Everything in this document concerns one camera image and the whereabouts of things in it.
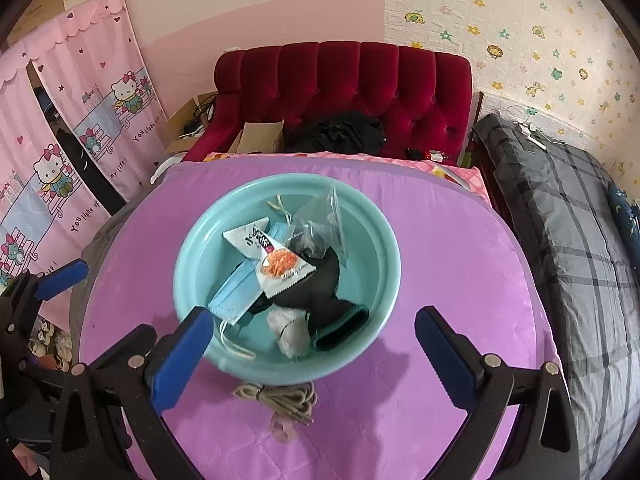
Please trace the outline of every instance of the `pink curtain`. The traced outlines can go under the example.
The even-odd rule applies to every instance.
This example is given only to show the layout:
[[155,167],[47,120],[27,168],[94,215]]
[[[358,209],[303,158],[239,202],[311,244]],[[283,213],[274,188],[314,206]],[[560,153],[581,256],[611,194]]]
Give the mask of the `pink curtain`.
[[[0,57],[0,290],[22,270],[51,272],[80,256],[109,214],[56,142],[31,88],[25,45]],[[68,330],[70,292],[40,315]]]
[[74,7],[34,31],[30,43],[34,67],[65,123],[131,199],[166,158],[158,137],[166,119],[124,0]]

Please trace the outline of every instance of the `gray checkered comforter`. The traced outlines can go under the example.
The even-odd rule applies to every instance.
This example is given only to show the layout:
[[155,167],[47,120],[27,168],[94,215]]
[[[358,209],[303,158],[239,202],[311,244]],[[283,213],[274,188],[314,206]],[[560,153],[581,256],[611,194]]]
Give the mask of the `gray checkered comforter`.
[[638,284],[607,205],[610,176],[589,153],[548,152],[496,115],[474,127],[495,165],[562,359],[580,476],[599,480],[640,416]]

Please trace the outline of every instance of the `red tufted headboard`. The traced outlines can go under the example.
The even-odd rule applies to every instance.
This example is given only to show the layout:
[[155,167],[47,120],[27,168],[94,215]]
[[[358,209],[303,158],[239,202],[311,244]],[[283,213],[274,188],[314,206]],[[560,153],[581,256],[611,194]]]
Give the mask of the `red tufted headboard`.
[[223,54],[207,131],[184,160],[226,152],[245,122],[285,127],[340,110],[379,117],[382,156],[441,150],[455,164],[471,106],[471,68],[460,56],[387,43],[291,43]]

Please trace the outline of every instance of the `metal screw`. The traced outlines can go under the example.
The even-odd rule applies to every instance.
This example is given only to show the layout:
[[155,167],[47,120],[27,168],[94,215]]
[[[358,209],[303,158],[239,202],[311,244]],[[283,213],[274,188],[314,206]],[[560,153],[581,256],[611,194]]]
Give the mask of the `metal screw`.
[[497,368],[502,364],[502,359],[496,354],[487,354],[484,356],[484,362],[491,368]]
[[145,358],[142,355],[134,355],[129,358],[129,367],[137,370],[145,363]]
[[551,375],[558,375],[560,372],[560,368],[556,363],[545,363],[545,370],[549,372]]
[[73,368],[71,368],[71,375],[82,375],[84,373],[84,369],[86,367],[82,364],[82,363],[78,363],[77,365],[74,365]]

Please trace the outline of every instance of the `plastic bowl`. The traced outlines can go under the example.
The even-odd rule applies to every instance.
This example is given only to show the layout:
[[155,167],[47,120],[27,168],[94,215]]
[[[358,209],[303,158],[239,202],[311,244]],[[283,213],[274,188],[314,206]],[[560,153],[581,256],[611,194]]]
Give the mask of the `plastic bowl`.
[[338,297],[370,309],[369,321],[329,352],[309,351],[290,360],[277,346],[266,312],[248,326],[228,327],[225,335],[254,351],[255,361],[230,354],[214,336],[206,357],[220,370],[259,384],[298,384],[325,377],[353,361],[376,339],[393,310],[400,287],[400,252],[391,226],[380,209],[361,192],[338,180],[309,173],[289,173],[254,180],[227,193],[209,207],[185,238],[174,270],[174,303],[182,321],[194,305],[207,305],[242,255],[222,233],[265,216],[284,221],[267,200],[280,193],[293,214],[307,200],[335,184],[342,210],[348,261],[340,268]]

